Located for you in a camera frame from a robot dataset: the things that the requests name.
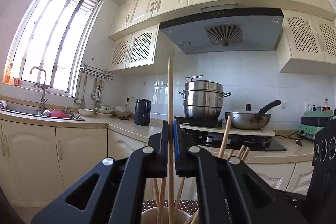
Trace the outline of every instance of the window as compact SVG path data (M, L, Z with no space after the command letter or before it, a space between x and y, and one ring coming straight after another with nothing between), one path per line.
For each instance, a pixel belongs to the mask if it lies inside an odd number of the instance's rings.
M22 86L45 82L51 92L74 93L88 30L99 0L37 0L22 22L10 57L11 77L21 78Z

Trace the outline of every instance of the wall-mounted utensil rack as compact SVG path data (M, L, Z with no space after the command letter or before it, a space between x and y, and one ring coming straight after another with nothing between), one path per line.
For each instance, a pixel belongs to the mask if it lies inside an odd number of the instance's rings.
M96 76L97 78L106 79L106 81L107 79L113 80L112 73L85 64L81 64L79 71L91 76Z

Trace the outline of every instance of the green appliance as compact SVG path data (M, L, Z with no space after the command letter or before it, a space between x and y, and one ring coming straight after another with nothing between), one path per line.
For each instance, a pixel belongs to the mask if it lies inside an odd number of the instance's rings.
M331 110L321 110L321 108L317 108L316 110L306 111L303 116L301 116L299 134L314 140L315 134L323 129L329 120L334 118L336 118L336 116L334 116L334 112Z

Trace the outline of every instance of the stainless steel sink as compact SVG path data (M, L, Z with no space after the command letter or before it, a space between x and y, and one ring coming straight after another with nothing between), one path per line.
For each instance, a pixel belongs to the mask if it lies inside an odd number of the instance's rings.
M12 112L12 113L24 114L28 116L37 116L41 118L51 118L51 119L58 119L58 120L75 120L77 118L76 114L74 114L73 118L58 118L58 117L43 116L41 113L41 109L39 107L20 105L20 104L9 103L9 102L7 102L7 109L1 109L1 110ZM81 117L79 117L79 119L76 119L76 120L85 121Z

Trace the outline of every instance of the window frame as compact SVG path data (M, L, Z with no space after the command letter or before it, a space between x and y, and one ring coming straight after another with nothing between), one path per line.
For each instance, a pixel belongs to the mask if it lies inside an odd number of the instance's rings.
M68 3L70 2L71 0L67 0L66 4L64 5L63 7L63 10L62 12L60 13L59 17L61 17L65 7L68 5ZM72 23L72 20L74 18L74 16L76 15L76 12L80 9L80 6L81 4L83 3L84 0L80 0L68 22L68 25L63 33L63 36L62 36L62 39L61 39L61 43L60 43L60 46L63 44L64 40L65 40L65 37L67 35L67 32L68 32L68 27L71 25ZM14 43L13 46L11 47L11 54L10 54L10 57L9 57L9 63L12 63L13 60L14 60L14 56L15 56L15 53L16 53L16 50L17 50L17 47L19 45L19 42L20 42L20 39L21 39L21 36L23 34L23 31L25 29L25 26L28 22L28 20L30 19L33 11L35 10L36 6L39 4L40 0L33 0L33 3L29 6L26 14L24 15L24 19L22 19L22 21L20 22L20 25L18 26L18 31L16 32L16 35L14 37ZM95 6L93 7L93 10L86 22L86 25L83 29L83 32L81 34L81 37L80 37L80 40L79 40L79 43L78 43L78 46L77 46L77 49L76 49L76 53L75 53L75 56L74 56L74 59L73 59L73 63L72 63L72 67L71 67L71 71L70 71L70 76L69 76L69 81L68 81L68 89L67 90L58 90L58 89L55 89L53 87L51 87L53 85L53 80L54 80L54 77L55 77L55 74L56 74L56 71L57 71L57 61L58 61L58 57L59 57L59 54L62 50L62 47L58 47L58 52L57 52L57 56L55 58L55 61L54 61L54 67L53 67L53 71L52 71L52 75L51 75L51 81L50 81L50 86L48 87L48 91L52 94L57 94L57 95L66 95L66 96L71 96L73 97L74 96L74 93L76 92L76 81L77 81L77 77L76 75L78 75L79 73L79 67L80 67L80 63L81 63L81 60L82 60L82 57L83 57L83 53L84 53L84 50L85 50L85 46L86 46L86 42L87 42L87 39L88 39L88 35L90 34L90 31L92 29L92 26L93 26L93 23L94 23L94 19L96 18L97 16L97 13L99 12L99 8L102 4L102 1L101 0L97 0ZM56 27L56 23L52 29L52 32L50 33L49 35L49 40L50 40L50 37L52 36L54 30L55 30L55 27ZM39 83L40 82L40 77L41 77L41 71L38 72L38 76L37 76L37 81L36 82L30 82L30 81L27 81L27 80L23 80L22 79L22 73L23 73L23 69L24 69L24 64L25 64L25 57L26 57L26 54L27 54L27 49L28 49L28 46L30 44L30 41L29 43L27 44L27 47L26 47L26 50L25 50L25 54L22 58L22 61L21 61L21 66L20 66L20 72L19 72L19 78L21 78L21 87L23 88L28 88L28 89L33 89L35 90L35 83ZM44 60L44 56L45 56L45 52L43 54L43 57L41 59L41 62L43 62Z

